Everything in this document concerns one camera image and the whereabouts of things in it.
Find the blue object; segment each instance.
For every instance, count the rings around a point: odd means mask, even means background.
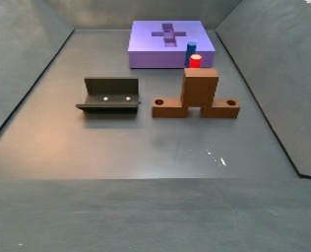
[[[186,59],[185,59],[185,67],[190,67],[190,58],[196,51],[196,42],[188,43],[188,50],[186,50]]]

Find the tall brown block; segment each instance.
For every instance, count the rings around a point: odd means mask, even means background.
[[[212,106],[218,82],[213,68],[186,68],[182,83],[182,104],[192,107]]]

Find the brown base with holes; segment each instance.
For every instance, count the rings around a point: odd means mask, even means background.
[[[202,107],[202,118],[237,118],[240,102],[236,98],[216,98],[212,107]]]
[[[240,102],[235,98],[214,98],[218,73],[213,68],[186,68],[182,95],[153,99],[152,117],[185,118],[189,107],[200,107],[202,118],[237,118]]]
[[[158,118],[186,118],[189,108],[182,107],[180,98],[154,98],[152,117]]]

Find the purple shape sorter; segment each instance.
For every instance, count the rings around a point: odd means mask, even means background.
[[[196,42],[201,67],[212,67],[214,47],[201,21],[134,21],[129,40],[130,68],[185,68],[188,43]]]

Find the screw hole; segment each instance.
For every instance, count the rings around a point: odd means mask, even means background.
[[[226,100],[226,104],[228,104],[229,106],[235,106],[235,105],[236,105],[236,101],[232,100],[232,99],[229,99],[229,100]]]
[[[160,99],[160,98],[158,98],[158,99],[156,99],[154,102],[156,102],[157,105],[162,105],[162,104],[164,104],[164,99]]]

